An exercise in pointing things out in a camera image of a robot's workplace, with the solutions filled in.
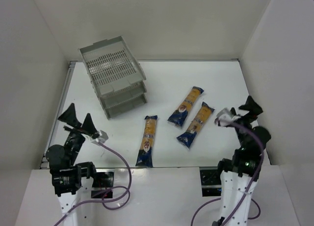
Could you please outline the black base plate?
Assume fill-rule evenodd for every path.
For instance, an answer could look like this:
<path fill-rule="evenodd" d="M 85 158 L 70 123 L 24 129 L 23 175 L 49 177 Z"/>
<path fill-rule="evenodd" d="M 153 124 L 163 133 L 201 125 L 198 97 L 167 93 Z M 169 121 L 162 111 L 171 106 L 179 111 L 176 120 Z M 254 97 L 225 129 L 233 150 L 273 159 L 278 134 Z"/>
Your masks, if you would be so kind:
<path fill-rule="evenodd" d="M 221 180 L 217 168 L 202 167 L 199 169 L 203 197 L 220 197 Z"/>
<path fill-rule="evenodd" d="M 96 174 L 94 175 L 94 182 L 92 184 L 91 198 L 111 199 L 113 196 L 113 191 L 110 190 L 108 193 L 104 193 L 103 190 L 113 187 L 113 181 L 113 171 L 96 172 Z"/>

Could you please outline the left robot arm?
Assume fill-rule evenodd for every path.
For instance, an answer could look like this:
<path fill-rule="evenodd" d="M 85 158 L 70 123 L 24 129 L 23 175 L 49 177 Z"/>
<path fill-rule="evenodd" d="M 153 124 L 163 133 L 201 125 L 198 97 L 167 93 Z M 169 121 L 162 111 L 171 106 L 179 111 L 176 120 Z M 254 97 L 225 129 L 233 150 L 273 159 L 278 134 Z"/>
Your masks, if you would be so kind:
<path fill-rule="evenodd" d="M 69 134 L 63 145 L 52 145 L 46 152 L 52 185 L 63 215 L 56 225 L 63 223 L 65 226 L 78 226 L 82 220 L 82 213 L 75 207 L 79 205 L 83 196 L 91 192 L 96 169 L 92 162 L 76 164 L 75 161 L 86 138 L 93 141 L 100 133 L 96 130 L 89 113 L 83 123 L 78 121 L 74 103 L 70 104 L 57 119 L 66 124 L 64 130 Z"/>

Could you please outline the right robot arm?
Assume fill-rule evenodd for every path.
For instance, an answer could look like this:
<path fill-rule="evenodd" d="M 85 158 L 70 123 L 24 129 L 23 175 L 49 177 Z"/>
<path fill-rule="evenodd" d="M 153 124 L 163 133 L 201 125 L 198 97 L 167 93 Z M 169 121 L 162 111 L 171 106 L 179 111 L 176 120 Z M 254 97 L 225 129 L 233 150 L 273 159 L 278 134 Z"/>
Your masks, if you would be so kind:
<path fill-rule="evenodd" d="M 218 163 L 221 179 L 221 207 L 219 219 L 214 226 L 245 226 L 248 221 L 253 191 L 258 183 L 264 149 L 271 139 L 269 131 L 262 126 L 252 126 L 263 109 L 251 96 L 239 107 L 247 111 L 240 115 L 234 108 L 221 110 L 215 124 L 235 129 L 240 147 L 235 150 L 232 159 L 222 159 Z"/>

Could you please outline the grey stacked tray shelf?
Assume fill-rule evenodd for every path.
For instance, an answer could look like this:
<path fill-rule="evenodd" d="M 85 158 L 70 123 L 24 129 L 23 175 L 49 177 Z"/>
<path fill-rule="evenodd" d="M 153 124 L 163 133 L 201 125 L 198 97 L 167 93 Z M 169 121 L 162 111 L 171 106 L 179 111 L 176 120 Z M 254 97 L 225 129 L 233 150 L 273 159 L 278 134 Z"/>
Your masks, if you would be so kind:
<path fill-rule="evenodd" d="M 145 73 L 122 36 L 95 42 L 79 52 L 108 119 L 147 103 Z"/>

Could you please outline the spaghetti bag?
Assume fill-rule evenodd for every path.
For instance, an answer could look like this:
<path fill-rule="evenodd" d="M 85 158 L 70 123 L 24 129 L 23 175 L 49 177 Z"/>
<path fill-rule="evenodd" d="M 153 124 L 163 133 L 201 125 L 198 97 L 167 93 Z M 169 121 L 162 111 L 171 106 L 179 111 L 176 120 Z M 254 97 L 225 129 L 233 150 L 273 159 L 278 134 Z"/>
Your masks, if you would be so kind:
<path fill-rule="evenodd" d="M 186 98 L 179 107 L 167 119 L 168 122 L 175 126 L 182 127 L 188 117 L 194 103 L 203 94 L 204 90 L 200 87 L 193 86 Z"/>
<path fill-rule="evenodd" d="M 152 149 L 154 145 L 157 119 L 158 119 L 157 115 L 146 116 L 144 119 L 145 127 L 137 156 L 137 161 L 135 164 L 136 166 L 148 168 L 151 168 L 153 166 Z"/>
<path fill-rule="evenodd" d="M 204 126 L 204 124 L 213 114 L 214 111 L 215 111 L 214 108 L 210 107 L 207 103 L 202 102 L 201 108 L 199 109 L 198 113 L 190 123 L 187 130 L 183 134 L 176 137 L 176 139 L 182 145 L 190 149 L 193 144 L 193 141 L 200 133 L 202 127 Z"/>

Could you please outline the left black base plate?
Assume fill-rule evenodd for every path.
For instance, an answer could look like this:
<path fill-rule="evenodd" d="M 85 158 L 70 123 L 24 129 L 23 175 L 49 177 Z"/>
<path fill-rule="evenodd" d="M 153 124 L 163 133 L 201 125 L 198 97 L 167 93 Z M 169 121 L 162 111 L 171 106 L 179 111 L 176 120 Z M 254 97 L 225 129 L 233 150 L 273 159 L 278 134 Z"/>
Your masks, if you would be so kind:
<path fill-rule="evenodd" d="M 94 175 L 94 182 L 92 184 L 91 198 L 111 199 L 113 196 L 113 191 L 110 190 L 108 193 L 104 193 L 103 190 L 113 187 L 113 181 L 113 171 L 96 172 L 96 174 Z"/>

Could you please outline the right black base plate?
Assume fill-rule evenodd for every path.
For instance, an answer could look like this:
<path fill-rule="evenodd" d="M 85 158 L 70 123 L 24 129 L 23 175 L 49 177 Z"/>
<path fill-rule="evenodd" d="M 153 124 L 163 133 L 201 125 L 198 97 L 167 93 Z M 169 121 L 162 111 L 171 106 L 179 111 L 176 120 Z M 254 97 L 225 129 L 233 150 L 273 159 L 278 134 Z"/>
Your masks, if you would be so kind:
<path fill-rule="evenodd" d="M 202 167 L 199 169 L 203 197 L 220 197 L 221 180 L 217 168 Z"/>

